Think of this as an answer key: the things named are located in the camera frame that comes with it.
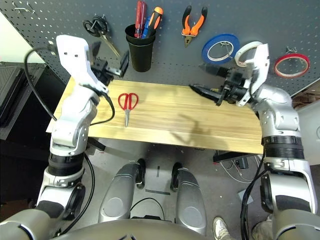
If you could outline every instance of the pegboard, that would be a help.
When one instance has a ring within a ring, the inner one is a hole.
[[[223,79],[205,73],[198,66],[203,63],[201,51],[204,44],[221,33],[236,35],[241,46],[251,41],[268,43],[271,64],[267,83],[291,95],[320,77],[319,0],[145,1],[148,15],[156,6],[164,11],[153,45],[151,69],[144,73],[136,72],[129,64],[125,80],[184,86],[200,83],[218,87]],[[99,38],[85,31],[83,20],[91,20],[95,14],[105,15],[113,43],[124,53],[129,49],[125,28],[135,23],[136,3],[135,0],[29,1],[35,12],[21,11],[17,14],[12,1],[1,0],[0,11],[32,47],[45,46],[48,41],[55,43],[56,36],[60,34],[84,38],[89,44],[98,41]],[[14,1],[14,4],[28,8],[27,1]],[[203,6],[208,8],[208,15],[198,36],[185,48],[181,31],[182,15],[187,5],[192,5],[190,23],[198,20]],[[296,48],[298,53],[309,57],[310,69],[302,77],[285,79],[275,75],[275,61],[286,53],[287,47]],[[46,51],[40,51],[39,55],[64,83],[68,82],[70,75],[60,65],[57,56]],[[105,43],[101,45],[98,57],[113,67],[119,66],[119,59]],[[236,67],[236,64],[231,60],[223,66]]]

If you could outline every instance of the blue tape roll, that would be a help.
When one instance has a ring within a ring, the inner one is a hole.
[[[216,44],[219,44],[221,42],[227,42],[230,44],[228,46],[229,48],[231,48],[230,51],[232,50],[232,52],[229,53],[229,56],[228,54],[222,57],[217,57],[217,58],[209,56],[210,49]],[[232,35],[229,33],[223,33],[223,34],[214,36],[203,46],[201,56],[203,61],[205,61],[206,63],[219,65],[219,64],[224,64],[229,62],[232,58],[235,57],[239,49],[240,49],[239,39],[235,35]]]

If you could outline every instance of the red scissors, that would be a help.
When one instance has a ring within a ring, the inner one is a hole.
[[[122,96],[125,96],[124,105],[121,104],[121,97]],[[135,104],[133,106],[132,106],[132,96],[135,96],[135,98],[136,98]],[[125,118],[124,118],[124,126],[125,127],[128,126],[130,111],[137,106],[138,102],[139,102],[139,97],[137,94],[135,94],[133,92],[132,93],[122,93],[119,95],[118,103],[120,105],[120,108],[122,108],[125,113]]]

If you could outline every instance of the black scissors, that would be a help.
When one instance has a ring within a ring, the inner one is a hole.
[[[92,36],[100,38],[102,37],[109,48],[114,52],[114,54],[119,58],[120,53],[108,37],[108,25],[107,21],[100,16],[94,16],[92,22],[89,20],[83,21],[84,29]]]

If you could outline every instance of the gray fabric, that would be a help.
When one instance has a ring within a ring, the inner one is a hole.
[[[273,240],[272,220],[259,222],[252,230],[254,240]]]
[[[225,236],[223,236],[221,238],[221,240],[236,240],[235,238],[233,238],[232,236],[230,236],[230,234],[227,234]]]

